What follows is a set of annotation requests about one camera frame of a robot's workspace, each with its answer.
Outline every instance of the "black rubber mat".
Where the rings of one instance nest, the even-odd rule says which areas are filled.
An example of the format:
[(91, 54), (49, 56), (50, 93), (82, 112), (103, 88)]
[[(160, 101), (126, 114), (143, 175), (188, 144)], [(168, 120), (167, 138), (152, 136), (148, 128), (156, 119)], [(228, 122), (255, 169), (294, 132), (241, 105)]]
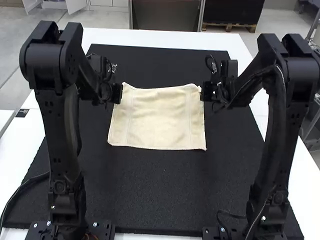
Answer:
[[(210, 77), (207, 54), (217, 62), (229, 58), (223, 51), (111, 45), (92, 45), (89, 53), (117, 63), (116, 81), (137, 88), (201, 85)], [(109, 219), (117, 232), (201, 236), (203, 227), (217, 226), (217, 210), (244, 215), (260, 164), (262, 136), (249, 107), (219, 113), (213, 113), (209, 103), (204, 108), (207, 151), (149, 150), (109, 145), (112, 106), (81, 101), (79, 162), (87, 219)], [(48, 169), (44, 140), (24, 181)], [(28, 228), (32, 221), (46, 220), (48, 189), (43, 182), (26, 191), (5, 227)], [(291, 208), (285, 233), (289, 239), (303, 239)]]

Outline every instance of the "white table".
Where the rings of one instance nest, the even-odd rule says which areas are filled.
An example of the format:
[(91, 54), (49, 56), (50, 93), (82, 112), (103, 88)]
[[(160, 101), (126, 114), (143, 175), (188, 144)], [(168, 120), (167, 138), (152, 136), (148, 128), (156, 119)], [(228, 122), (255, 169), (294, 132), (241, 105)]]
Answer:
[(14, 110), (0, 110), (0, 138), (15, 117)]
[[(253, 59), (238, 34), (170, 32), (126, 29), (85, 28), (82, 47), (86, 53), (91, 44), (157, 47), (171, 49), (224, 50), (238, 60), (239, 74)], [(268, 95), (261, 90), (250, 104), (263, 137), (268, 122)], [(22, 108), (30, 108), (25, 118), (15, 118), (0, 139), (0, 211), (20, 185), (45, 136), (39, 106), (33, 92)], [(289, 200), (305, 240), (320, 239), (320, 171), (299, 138), (289, 179)], [(27, 230), (6, 229), (0, 240), (23, 240)], [(173, 239), (196, 237), (116, 234), (117, 240)]]

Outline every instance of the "cloth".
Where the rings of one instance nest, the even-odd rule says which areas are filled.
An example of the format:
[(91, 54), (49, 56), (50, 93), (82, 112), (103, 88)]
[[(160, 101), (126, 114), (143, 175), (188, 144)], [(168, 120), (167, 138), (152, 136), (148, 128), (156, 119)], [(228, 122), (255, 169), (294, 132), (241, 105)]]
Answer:
[(123, 83), (108, 143), (158, 150), (206, 150), (204, 103), (195, 84), (142, 89)]

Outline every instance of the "floor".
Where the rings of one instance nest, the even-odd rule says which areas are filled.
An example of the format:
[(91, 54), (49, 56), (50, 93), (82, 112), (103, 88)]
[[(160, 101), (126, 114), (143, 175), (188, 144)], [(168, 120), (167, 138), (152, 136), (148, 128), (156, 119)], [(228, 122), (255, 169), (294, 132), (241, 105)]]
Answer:
[[(263, 9), (256, 33), (234, 27), (252, 56), (258, 52), (257, 38), (261, 33), (275, 33), (281, 39), (287, 33), (307, 35), (315, 13), (298, 14), (293, 10)], [(63, 29), (68, 22), (80, 22), (88, 28), (129, 28), (128, 13), (82, 10), (69, 15), (62, 9), (36, 8), (26, 14), (24, 8), (0, 7), (0, 110), (18, 111), (30, 93), (28, 82), (19, 68), (20, 47), (40, 20), (56, 21)], [(225, 32), (223, 27), (208, 27), (207, 32)], [(320, 167), (320, 151), (313, 153)]]

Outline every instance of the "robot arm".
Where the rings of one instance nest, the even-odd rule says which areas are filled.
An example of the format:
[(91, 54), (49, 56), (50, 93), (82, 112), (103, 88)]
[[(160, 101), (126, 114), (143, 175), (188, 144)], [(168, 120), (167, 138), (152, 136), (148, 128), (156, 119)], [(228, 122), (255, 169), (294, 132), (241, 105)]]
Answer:
[(248, 106), (262, 87), (269, 95), (260, 168), (246, 206), (248, 226), (241, 235), (227, 231), (233, 240), (273, 240), (282, 235), (299, 130), (320, 83), (320, 59), (300, 35), (287, 34), (281, 43), (274, 34), (261, 34), (258, 48), (239, 77), (236, 60), (223, 61), (218, 69), (214, 59), (208, 63), (208, 57), (211, 80), (203, 83), (201, 93), (202, 101), (219, 104), (220, 109)]
[(20, 68), (41, 110), (50, 162), (50, 220), (63, 239), (86, 233), (86, 192), (78, 163), (81, 150), (79, 97), (94, 105), (119, 104), (122, 86), (109, 83), (113, 65), (103, 56), (88, 58), (81, 47), (83, 28), (69, 23), (59, 31), (41, 21), (20, 51)]

